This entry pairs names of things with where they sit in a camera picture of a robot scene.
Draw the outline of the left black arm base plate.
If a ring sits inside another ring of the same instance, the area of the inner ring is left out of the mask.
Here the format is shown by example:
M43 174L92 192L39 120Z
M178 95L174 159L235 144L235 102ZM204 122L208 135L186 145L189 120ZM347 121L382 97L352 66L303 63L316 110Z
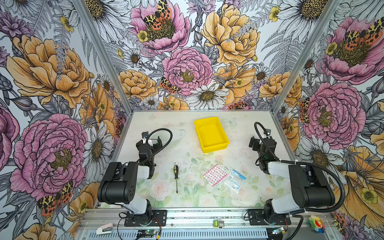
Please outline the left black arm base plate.
M125 218L125 227L165 227L167 210L152 210L142 215L130 215Z

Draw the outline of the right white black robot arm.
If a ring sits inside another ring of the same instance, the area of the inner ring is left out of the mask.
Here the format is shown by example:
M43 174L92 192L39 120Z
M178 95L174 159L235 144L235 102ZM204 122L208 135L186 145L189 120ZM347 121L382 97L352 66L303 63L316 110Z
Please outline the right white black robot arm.
M290 181L291 192L275 199L266 201L262 213L268 224L283 223L289 215L304 212L329 213L337 210L343 203L340 197L336 202L335 195L325 176L325 172L333 173L314 163L281 160L275 155L277 142L271 132L263 128L260 133L259 122L254 124L257 138L251 137L249 147L258 153L256 165L260 170L271 176L281 177Z

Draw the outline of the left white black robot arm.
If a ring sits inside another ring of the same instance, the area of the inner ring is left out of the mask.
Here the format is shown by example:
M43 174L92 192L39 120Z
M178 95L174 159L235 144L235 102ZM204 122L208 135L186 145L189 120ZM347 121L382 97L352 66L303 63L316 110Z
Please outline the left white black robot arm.
M137 182L153 177L156 164L154 155L163 143L160 138L152 139L148 132L142 133L142 139L136 143L139 160L112 162L108 165L98 189L98 201L122 207L126 227L139 227L158 224L156 214L149 200L136 194Z

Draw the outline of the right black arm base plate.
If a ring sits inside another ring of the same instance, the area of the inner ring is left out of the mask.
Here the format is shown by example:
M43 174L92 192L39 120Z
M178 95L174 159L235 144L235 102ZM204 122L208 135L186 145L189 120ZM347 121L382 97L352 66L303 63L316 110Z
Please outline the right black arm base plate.
M262 209L250 209L244 215L244 220L249 221L251 226L261 226L261 225L291 225L291 220L289 215L266 213Z

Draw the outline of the yellow black handled screwdriver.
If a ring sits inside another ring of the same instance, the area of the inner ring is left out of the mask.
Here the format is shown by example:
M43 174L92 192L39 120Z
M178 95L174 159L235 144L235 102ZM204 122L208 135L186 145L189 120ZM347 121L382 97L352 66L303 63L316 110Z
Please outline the yellow black handled screwdriver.
M174 165L174 175L175 175L175 181L176 181L176 193L178 193L178 179L179 179L179 167L177 165Z

